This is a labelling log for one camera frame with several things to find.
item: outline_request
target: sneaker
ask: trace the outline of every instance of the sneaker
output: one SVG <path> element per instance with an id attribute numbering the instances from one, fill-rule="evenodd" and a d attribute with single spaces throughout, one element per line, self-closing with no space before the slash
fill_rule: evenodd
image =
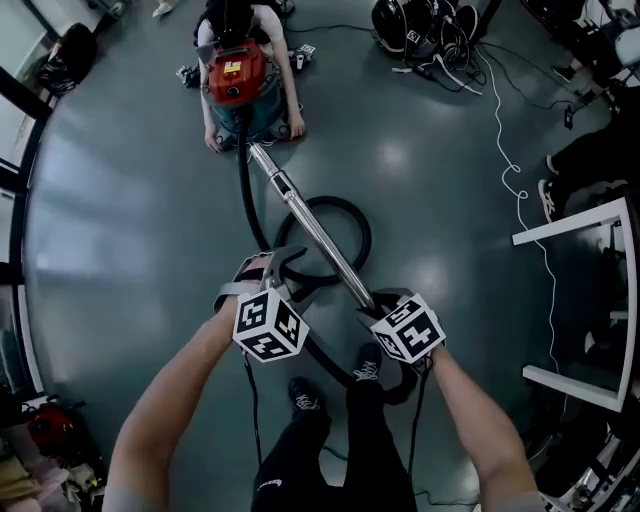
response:
<path id="1" fill-rule="evenodd" d="M 367 343 L 360 352 L 356 360 L 356 369 L 353 374 L 356 382 L 361 380 L 378 380 L 378 372 L 382 363 L 382 349 L 378 343 Z"/>
<path id="2" fill-rule="evenodd" d="M 289 382 L 289 398 L 293 404 L 293 416 L 305 411 L 324 410 L 324 400 L 316 388 L 304 377 L 296 377 Z"/>
<path id="3" fill-rule="evenodd" d="M 540 194 L 540 200 L 542 201 L 542 208 L 544 209 L 544 216 L 547 218 L 547 222 L 551 223 L 558 220 L 558 214 L 556 213 L 556 206 L 551 198 L 551 187 L 553 183 L 547 180 L 540 180 L 538 182 L 538 194 Z"/>
<path id="4" fill-rule="evenodd" d="M 551 71 L 562 78 L 565 82 L 569 83 L 576 76 L 576 72 L 571 66 L 561 68 L 560 66 L 552 66 Z"/>
<path id="5" fill-rule="evenodd" d="M 547 155 L 547 157 L 545 158 L 545 163 L 547 164 L 547 169 L 549 169 L 552 174 L 555 174 L 556 176 L 560 174 L 553 166 L 553 157 L 551 155 Z"/>
<path id="6" fill-rule="evenodd" d="M 168 3 L 161 3 L 158 8 L 153 11 L 153 17 L 157 18 L 158 16 L 164 16 L 171 11 L 173 11 L 173 5 L 169 5 Z"/>

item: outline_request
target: vacuum hose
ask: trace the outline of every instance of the vacuum hose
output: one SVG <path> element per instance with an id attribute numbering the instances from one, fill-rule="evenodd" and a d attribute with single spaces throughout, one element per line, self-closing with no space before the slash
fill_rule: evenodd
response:
<path id="1" fill-rule="evenodd" d="M 261 251 L 270 251 L 271 245 L 267 241 L 260 222 L 258 221 L 258 215 L 256 214 L 255 205 L 253 202 L 253 194 L 251 193 L 251 182 L 249 180 L 249 164 L 247 163 L 247 129 L 250 121 L 250 114 L 247 116 L 239 113 L 235 116 L 235 123 L 238 133 L 238 166 L 240 170 L 240 188 L 242 190 L 242 201 L 244 203 L 244 209 L 247 214 L 247 220 L 251 227 L 253 237 L 256 239 Z M 349 213 L 358 223 L 360 227 L 360 233 L 362 235 L 362 245 L 358 256 L 353 262 L 353 267 L 356 270 L 360 270 L 367 260 L 369 253 L 371 252 L 371 227 L 364 214 L 353 203 L 333 196 L 318 196 L 306 201 L 310 208 L 318 206 L 335 206 Z M 278 234 L 276 235 L 276 241 L 273 248 L 283 247 L 286 245 L 287 235 L 296 222 L 295 216 L 290 213 L 284 219 Z M 313 276 L 309 274 L 302 274 L 296 272 L 289 267 L 283 269 L 283 276 L 295 281 L 303 286 L 309 288 L 320 288 L 322 286 L 331 286 L 338 284 L 340 278 L 336 274 L 328 276 Z M 327 371 L 333 378 L 335 378 L 340 384 L 347 387 L 354 382 L 354 378 L 335 364 L 329 356 L 318 346 L 318 344 L 309 336 L 304 344 L 305 348 L 313 356 L 313 358 Z M 397 387 L 386 391 L 385 401 L 388 404 L 396 405 L 406 401 L 409 394 L 413 390 L 417 382 L 417 375 L 411 369 L 408 364 L 401 364 L 402 367 L 402 382 Z"/>

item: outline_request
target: shoelace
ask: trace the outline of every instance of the shoelace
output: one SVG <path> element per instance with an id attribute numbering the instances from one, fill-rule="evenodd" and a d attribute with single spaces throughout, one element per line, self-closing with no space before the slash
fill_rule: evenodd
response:
<path id="1" fill-rule="evenodd" d="M 313 402 L 307 395 L 300 395 L 296 398 L 296 407 L 301 411 L 317 411 L 320 409 L 318 405 L 318 401 L 314 400 Z"/>
<path id="2" fill-rule="evenodd" d="M 371 361 L 365 361 L 362 368 L 360 370 L 355 370 L 353 374 L 357 377 L 356 381 L 377 380 L 378 365 Z"/>

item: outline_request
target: black pants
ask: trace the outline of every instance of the black pants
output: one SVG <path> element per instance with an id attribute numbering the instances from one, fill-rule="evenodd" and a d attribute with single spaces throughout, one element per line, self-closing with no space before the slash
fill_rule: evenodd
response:
<path id="1" fill-rule="evenodd" d="M 599 181 L 638 181 L 636 165 L 629 158 L 630 136 L 634 133 L 631 118 L 619 114 L 606 128 L 577 138 L 552 157 L 558 175 L 552 178 L 556 211 L 562 212 L 569 196 Z"/>
<path id="2" fill-rule="evenodd" d="M 622 64 L 615 50 L 615 40 L 623 32 L 616 22 L 606 23 L 600 30 L 587 34 L 585 29 L 573 21 L 559 27 L 560 41 L 583 66 L 591 69 L 593 81 L 603 89 L 609 81 L 622 71 Z"/>
<path id="3" fill-rule="evenodd" d="M 306 411 L 285 429 L 255 480 L 252 512 L 416 511 L 409 476 L 384 419 L 377 382 L 347 390 L 349 462 L 344 487 L 329 486 L 318 456 L 329 435 L 325 412 Z"/>

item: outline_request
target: backpack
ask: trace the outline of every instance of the backpack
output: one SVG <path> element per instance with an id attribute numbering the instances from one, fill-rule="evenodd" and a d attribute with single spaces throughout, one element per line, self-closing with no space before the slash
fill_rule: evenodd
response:
<path id="1" fill-rule="evenodd" d="M 96 52 L 93 33 L 83 24 L 76 23 L 55 44 L 37 73 L 38 80 L 52 94 L 62 96 L 84 80 Z"/>

